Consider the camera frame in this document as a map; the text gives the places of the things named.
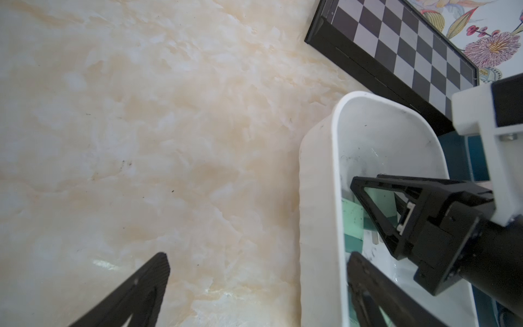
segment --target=teal object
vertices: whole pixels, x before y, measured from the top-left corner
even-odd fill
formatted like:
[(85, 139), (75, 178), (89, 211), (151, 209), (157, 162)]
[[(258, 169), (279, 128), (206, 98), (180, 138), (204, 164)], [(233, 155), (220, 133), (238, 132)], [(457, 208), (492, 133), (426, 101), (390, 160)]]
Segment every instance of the teal object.
[(469, 136), (467, 137), (467, 141), (469, 143), (470, 165), (472, 167), (474, 181), (489, 181), (490, 176), (488, 175), (487, 160), (485, 158), (481, 136)]
[[(387, 220), (396, 227), (397, 226), (397, 212), (396, 200), (394, 199), (394, 192), (377, 188), (365, 188), (365, 192), (370, 196), (372, 201), (378, 206), (381, 212), (387, 217)], [(363, 213), (363, 229), (369, 231), (377, 231), (376, 225), (365, 211)]]
[(470, 181), (471, 172), (469, 170), (465, 137), (453, 131), (441, 135), (438, 137), (438, 140), (445, 154), (450, 179)]
[(363, 207), (342, 199), (343, 233), (363, 240)]
[(345, 252), (351, 253), (353, 251), (361, 253), (363, 250), (363, 240), (357, 239), (354, 236), (349, 236), (347, 234), (345, 236)]

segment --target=white square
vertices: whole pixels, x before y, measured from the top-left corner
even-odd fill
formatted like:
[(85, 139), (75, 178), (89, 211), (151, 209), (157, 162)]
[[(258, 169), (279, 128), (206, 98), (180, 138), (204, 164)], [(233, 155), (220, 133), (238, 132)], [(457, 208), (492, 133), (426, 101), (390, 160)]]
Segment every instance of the white square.
[(354, 43), (360, 48), (364, 49), (369, 55), (374, 57), (376, 54), (376, 47), (378, 46), (378, 38), (369, 32), (368, 29), (358, 24), (356, 35), (354, 35)]
[(459, 86), (460, 86), (460, 90), (461, 91), (464, 91), (466, 89), (472, 88), (472, 84), (465, 77), (463, 77), (463, 75), (460, 75), (460, 77), (461, 78), (460, 78), (460, 81), (459, 81), (459, 83), (460, 83)]
[(439, 111), (445, 114), (445, 107), (447, 105), (446, 96), (433, 84), (430, 85), (430, 94), (428, 102), (436, 107)]
[(446, 89), (446, 96), (451, 99), (452, 95), (456, 92), (459, 92), (459, 89), (457, 86), (454, 85), (453, 82), (447, 80), (447, 89)]
[(434, 49), (432, 50), (432, 66), (439, 70), (443, 76), (447, 76), (447, 61)]
[(414, 68), (410, 66), (405, 60), (403, 60), (399, 55), (396, 56), (394, 75), (396, 75), (409, 87), (412, 87), (412, 80), (414, 79)]
[(365, 0), (363, 5), (380, 20), (383, 19), (385, 5), (380, 0)]
[(461, 67), (459, 56), (450, 47), (447, 48), (447, 61), (452, 67), (460, 72)]
[(414, 50), (418, 44), (418, 34), (412, 30), (404, 21), (401, 22), (400, 37), (407, 42)]
[(434, 33), (422, 22), (418, 24), (418, 35), (432, 47)]
[(400, 43), (400, 36), (384, 22), (381, 23), (379, 39), (381, 42), (385, 43), (387, 47), (391, 48), (394, 53), (397, 53), (397, 45)]
[(419, 52), (416, 52), (414, 69), (430, 82), (430, 76), (432, 75), (432, 65), (427, 61), (427, 59), (423, 58)]
[(400, 0), (386, 0), (385, 7), (390, 9), (400, 19), (403, 18), (403, 9), (405, 6)]
[(356, 21), (359, 21), (361, 16), (361, 10), (363, 9), (363, 4), (357, 0), (339, 0), (338, 7), (343, 9), (344, 12), (348, 13), (350, 17), (354, 18)]

